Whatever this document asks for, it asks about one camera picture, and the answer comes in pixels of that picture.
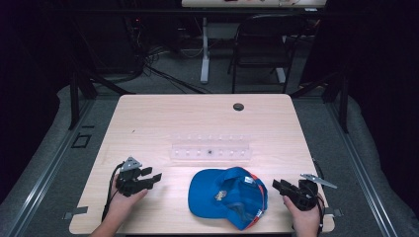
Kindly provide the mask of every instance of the cap logo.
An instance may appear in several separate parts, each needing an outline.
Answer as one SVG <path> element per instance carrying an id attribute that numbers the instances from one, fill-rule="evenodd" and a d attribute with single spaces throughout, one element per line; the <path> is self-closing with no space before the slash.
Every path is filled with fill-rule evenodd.
<path id="1" fill-rule="evenodd" d="M 244 182 L 247 184 L 253 184 L 255 183 L 255 180 L 253 180 L 251 177 L 244 177 Z"/>
<path id="2" fill-rule="evenodd" d="M 264 214 L 265 211 L 263 210 L 259 210 L 258 213 L 256 214 L 256 217 L 262 217 L 262 215 Z"/>
<path id="3" fill-rule="evenodd" d="M 227 196 L 227 191 L 219 191 L 214 198 L 216 200 L 222 200 L 225 196 Z"/>

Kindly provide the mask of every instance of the table leg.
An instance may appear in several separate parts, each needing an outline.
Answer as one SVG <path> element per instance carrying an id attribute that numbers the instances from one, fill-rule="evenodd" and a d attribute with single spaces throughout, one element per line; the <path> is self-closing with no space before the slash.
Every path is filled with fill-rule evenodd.
<path id="1" fill-rule="evenodd" d="M 285 42 L 287 40 L 287 37 L 283 37 L 283 42 Z M 280 83 L 286 83 L 286 73 L 284 72 L 284 68 L 282 67 L 277 67 L 277 76 L 278 76 L 278 80 Z"/>
<path id="2" fill-rule="evenodd" d="M 201 68 L 201 83 L 209 82 L 210 56 L 209 56 L 209 37 L 207 32 L 207 18 L 203 18 L 203 66 Z"/>

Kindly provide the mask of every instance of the gray carpet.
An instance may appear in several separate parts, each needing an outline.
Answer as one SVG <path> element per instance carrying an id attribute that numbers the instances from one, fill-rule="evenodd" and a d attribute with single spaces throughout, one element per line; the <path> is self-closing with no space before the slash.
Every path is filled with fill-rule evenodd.
<path id="1" fill-rule="evenodd" d="M 206 88 L 213 93 L 230 92 L 230 75 L 226 74 L 229 54 L 224 42 L 217 42 L 211 51 L 209 83 L 202 85 L 201 56 L 187 57 L 183 54 L 161 53 L 152 66 L 178 79 Z M 295 66 L 291 76 L 288 93 L 297 89 L 298 78 L 304 59 L 309 52 L 309 43 L 302 42 L 298 48 Z M 239 71 L 237 91 L 242 93 L 276 93 L 280 87 L 271 85 L 275 75 L 267 70 Z M 182 90 L 174 87 L 165 79 L 149 75 L 149 71 L 119 86 L 137 94 L 180 94 Z M 99 151 L 102 139 L 118 102 L 116 93 L 102 85 L 96 85 L 100 96 L 94 102 L 82 100 L 82 105 L 90 105 L 86 117 L 75 131 L 68 131 L 70 125 L 69 89 L 59 94 L 60 110 L 55 122 L 46 135 L 38 152 L 28 165 L 18 184 L 0 206 L 0 236 L 6 236 L 27 197 L 37 183 L 37 178 L 50 164 L 59 150 L 61 141 L 72 132 L 90 135 L 85 148 L 70 148 L 62 154 L 58 172 L 42 197 L 33 215 L 27 218 L 28 224 L 19 232 L 21 236 L 72 236 L 68 231 L 70 220 L 62 219 L 65 212 L 77 206 L 83 192 L 90 169 Z M 339 127 L 334 123 L 334 105 L 325 105 L 318 98 L 319 88 L 307 97 L 293 100 L 310 153 L 319 163 L 326 180 L 334 183 L 337 190 L 325 188 L 329 204 L 340 208 L 344 215 L 335 218 L 336 227 L 331 233 L 322 236 L 382 236 L 377 220 L 372 212 L 364 191 L 361 189 L 350 156 L 342 140 Z M 349 136 L 368 171 L 388 217 L 398 236 L 419 236 L 418 220 L 391 190 L 379 168 L 379 160 L 361 112 L 353 100 L 348 111 Z"/>

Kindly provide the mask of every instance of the hand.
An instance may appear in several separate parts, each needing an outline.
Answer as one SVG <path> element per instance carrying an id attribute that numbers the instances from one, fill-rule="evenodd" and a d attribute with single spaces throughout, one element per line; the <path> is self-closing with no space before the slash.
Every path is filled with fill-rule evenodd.
<path id="1" fill-rule="evenodd" d="M 311 210 L 301 211 L 299 210 L 289 197 L 283 196 L 284 205 L 290 211 L 293 216 L 293 229 L 297 237 L 315 237 L 317 236 L 318 227 L 320 225 L 320 213 L 318 206 L 315 206 Z"/>
<path id="2" fill-rule="evenodd" d="M 111 204 L 109 206 L 108 214 L 106 215 L 104 221 L 102 221 L 102 223 L 95 229 L 95 231 L 93 231 L 90 236 L 115 236 L 118 229 L 132 212 L 135 204 L 139 200 L 143 199 L 148 193 L 148 190 L 142 190 L 135 195 L 125 197 L 117 190 L 117 179 L 118 175 L 115 175 L 111 190 L 111 196 L 114 197 L 112 198 Z"/>

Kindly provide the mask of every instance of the black curtain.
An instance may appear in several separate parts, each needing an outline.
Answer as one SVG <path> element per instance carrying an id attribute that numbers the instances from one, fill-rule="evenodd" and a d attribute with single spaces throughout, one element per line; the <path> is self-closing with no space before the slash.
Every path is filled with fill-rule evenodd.
<path id="1" fill-rule="evenodd" d="M 366 17 L 322 21 L 300 82 L 320 80 L 349 62 L 349 94 L 362 109 L 381 169 L 419 216 L 419 5 L 328 0 L 327 9 Z"/>
<path id="2" fill-rule="evenodd" d="M 52 125 L 58 90 L 71 63 L 36 1 L 11 1 L 0 10 L 0 200 L 25 170 Z"/>

